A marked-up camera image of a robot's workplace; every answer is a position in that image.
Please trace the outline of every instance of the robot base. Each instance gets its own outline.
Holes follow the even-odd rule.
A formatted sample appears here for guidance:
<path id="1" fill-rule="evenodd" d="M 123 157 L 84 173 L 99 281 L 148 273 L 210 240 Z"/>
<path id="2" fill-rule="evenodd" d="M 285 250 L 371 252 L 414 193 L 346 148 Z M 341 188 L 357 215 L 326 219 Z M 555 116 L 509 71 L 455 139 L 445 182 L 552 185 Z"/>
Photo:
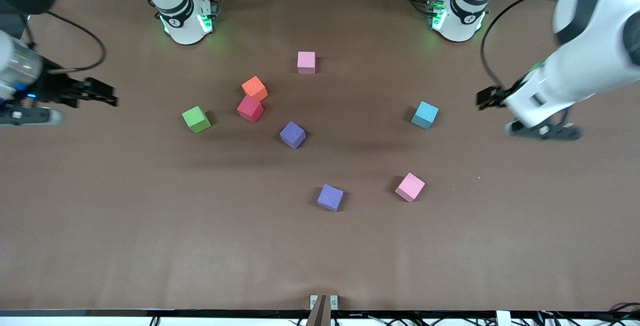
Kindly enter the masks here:
<path id="1" fill-rule="evenodd" d="M 475 22 L 465 25 L 460 21 L 450 9 L 451 0 L 435 0 L 444 4 L 443 13 L 434 17 L 431 21 L 431 27 L 434 31 L 442 34 L 442 37 L 453 42 L 468 41 L 482 26 L 482 19 L 485 17 L 483 13 Z"/>
<path id="2" fill-rule="evenodd" d="M 212 33 L 216 22 L 218 3 L 210 0 L 193 0 L 194 11 L 192 15 L 184 21 L 180 28 L 167 25 L 164 20 L 164 31 L 171 38 L 181 45 L 193 45 L 198 43 L 209 33 Z"/>

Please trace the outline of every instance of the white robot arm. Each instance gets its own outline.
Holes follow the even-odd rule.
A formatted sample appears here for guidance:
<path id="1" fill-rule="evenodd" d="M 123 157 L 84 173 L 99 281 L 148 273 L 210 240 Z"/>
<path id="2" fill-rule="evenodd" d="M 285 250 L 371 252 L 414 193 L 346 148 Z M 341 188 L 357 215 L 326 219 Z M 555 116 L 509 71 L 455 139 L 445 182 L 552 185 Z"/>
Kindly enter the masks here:
<path id="1" fill-rule="evenodd" d="M 454 42 L 463 42 L 473 36 L 482 26 L 482 19 L 489 0 L 435 0 L 441 7 L 434 9 L 436 16 L 431 28 L 442 37 Z"/>
<path id="2" fill-rule="evenodd" d="M 0 0 L 0 13 L 21 16 L 44 13 L 54 1 Z M 74 108 L 78 107 L 79 100 L 118 105 L 111 86 L 93 78 L 73 80 L 66 74 L 69 71 L 0 31 L 0 126 L 62 123 L 62 112 L 36 107 L 38 102 L 61 103 Z M 27 103 L 25 100 L 30 100 L 30 105 L 24 104 Z"/>
<path id="3" fill-rule="evenodd" d="M 480 109 L 507 107 L 516 116 L 508 134 L 578 139 L 566 123 L 569 107 L 640 80 L 640 0 L 558 0 L 552 25 L 558 50 L 512 88 L 477 94 Z M 562 120 L 551 123 L 558 112 Z"/>
<path id="4" fill-rule="evenodd" d="M 181 45 L 192 45 L 213 31 L 217 4 L 210 0 L 151 0 L 164 31 Z"/>

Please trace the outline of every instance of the foam cube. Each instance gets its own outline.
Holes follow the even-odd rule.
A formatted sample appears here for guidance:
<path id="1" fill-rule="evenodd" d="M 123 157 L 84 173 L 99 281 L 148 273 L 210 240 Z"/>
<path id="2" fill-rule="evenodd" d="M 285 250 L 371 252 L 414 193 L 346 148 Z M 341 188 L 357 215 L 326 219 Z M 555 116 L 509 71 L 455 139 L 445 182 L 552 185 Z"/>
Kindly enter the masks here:
<path id="1" fill-rule="evenodd" d="M 199 106 L 193 107 L 189 111 L 184 112 L 182 114 L 182 118 L 184 118 L 184 121 L 187 123 L 189 128 L 195 133 L 202 132 L 211 127 L 211 123 Z"/>
<path id="2" fill-rule="evenodd" d="M 316 74 L 316 53 L 315 52 L 298 52 L 297 53 L 297 72 L 300 75 Z"/>
<path id="3" fill-rule="evenodd" d="M 244 96 L 237 109 L 242 118 L 253 123 L 258 122 L 258 119 L 260 119 L 260 116 L 262 116 L 265 111 L 262 103 L 249 96 Z"/>
<path id="4" fill-rule="evenodd" d="M 256 101 L 262 101 L 268 95 L 267 88 L 258 77 L 253 77 L 250 80 L 244 82 L 242 84 L 242 90 L 244 91 L 245 95 L 253 98 Z"/>
<path id="5" fill-rule="evenodd" d="M 326 184 L 322 187 L 322 192 L 320 192 L 320 197 L 318 197 L 318 205 L 333 212 L 338 212 L 340 201 L 343 200 L 343 194 L 343 190 Z"/>
<path id="6" fill-rule="evenodd" d="M 418 110 L 415 112 L 411 123 L 427 130 L 432 126 L 432 123 L 434 123 L 437 114 L 438 109 L 436 107 L 426 102 L 420 102 L 420 106 L 418 106 Z"/>
<path id="7" fill-rule="evenodd" d="M 420 180 L 420 178 L 414 176 L 413 173 L 409 173 L 404 180 L 400 182 L 398 188 L 395 189 L 395 193 L 399 194 L 400 197 L 407 200 L 407 202 L 412 202 L 418 197 L 418 194 L 424 186 L 425 183 Z"/>
<path id="8" fill-rule="evenodd" d="M 284 143 L 288 144 L 289 147 L 295 150 L 300 147 L 302 141 L 307 138 L 307 134 L 305 133 L 305 130 L 300 126 L 293 122 L 289 122 L 280 132 L 280 138 L 282 138 L 282 141 L 284 141 Z"/>

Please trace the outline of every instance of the green led light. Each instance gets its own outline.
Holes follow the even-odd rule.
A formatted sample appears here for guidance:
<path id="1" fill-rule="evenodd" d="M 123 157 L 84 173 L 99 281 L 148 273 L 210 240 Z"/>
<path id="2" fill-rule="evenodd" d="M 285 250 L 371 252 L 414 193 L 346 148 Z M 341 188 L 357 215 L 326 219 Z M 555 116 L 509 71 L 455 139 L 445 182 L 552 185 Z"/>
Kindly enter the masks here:
<path id="1" fill-rule="evenodd" d="M 209 33 L 211 32 L 211 30 L 213 30 L 213 28 L 211 27 L 211 21 L 209 20 L 208 16 L 201 16 L 198 15 L 198 21 L 200 22 L 200 25 L 202 26 L 202 30 L 205 33 Z"/>
<path id="2" fill-rule="evenodd" d="M 482 27 L 482 19 L 485 17 L 485 12 L 482 12 L 482 15 L 480 15 L 480 19 L 478 20 L 478 25 L 475 27 L 475 30 L 480 29 L 480 27 Z"/>
<path id="3" fill-rule="evenodd" d="M 444 19 L 447 17 L 447 10 L 446 9 L 442 9 L 442 11 L 439 13 L 438 16 L 435 16 L 433 18 L 433 24 L 432 27 L 434 29 L 441 29 L 442 27 L 442 23 L 444 23 Z"/>
<path id="4" fill-rule="evenodd" d="M 162 18 L 162 16 L 160 16 L 160 20 L 162 21 L 162 25 L 164 26 L 164 33 L 169 34 L 169 29 L 167 29 L 167 23 Z"/>

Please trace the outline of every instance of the metal bracket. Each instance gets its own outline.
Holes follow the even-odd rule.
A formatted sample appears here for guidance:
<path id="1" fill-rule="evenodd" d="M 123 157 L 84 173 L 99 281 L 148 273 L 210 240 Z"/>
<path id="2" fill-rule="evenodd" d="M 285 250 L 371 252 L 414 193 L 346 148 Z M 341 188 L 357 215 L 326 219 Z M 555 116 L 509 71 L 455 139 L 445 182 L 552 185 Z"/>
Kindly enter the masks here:
<path id="1" fill-rule="evenodd" d="M 315 296 L 315 300 L 313 301 L 313 308 L 311 309 L 311 313 L 309 314 L 309 318 L 306 320 L 306 324 L 308 326 L 330 326 L 331 324 L 331 299 L 333 296 L 328 296 L 326 294 L 312 295 Z M 338 296 L 336 298 L 336 306 L 338 305 Z"/>
<path id="2" fill-rule="evenodd" d="M 312 294 L 311 296 L 309 296 L 309 309 L 310 310 L 316 304 L 316 300 L 317 299 L 318 299 L 318 295 L 317 294 Z M 332 310 L 338 310 L 338 295 L 337 294 L 332 294 L 329 297 L 329 301 L 331 302 L 331 309 Z"/>
<path id="3" fill-rule="evenodd" d="M 569 109 L 564 109 L 562 119 L 558 123 L 551 123 L 548 118 L 539 125 L 531 128 L 525 127 L 520 121 L 509 122 L 505 125 L 504 130 L 510 136 L 537 138 L 537 139 L 553 139 L 555 141 L 576 141 L 581 136 L 580 128 L 573 123 L 567 123 L 569 117 Z"/>

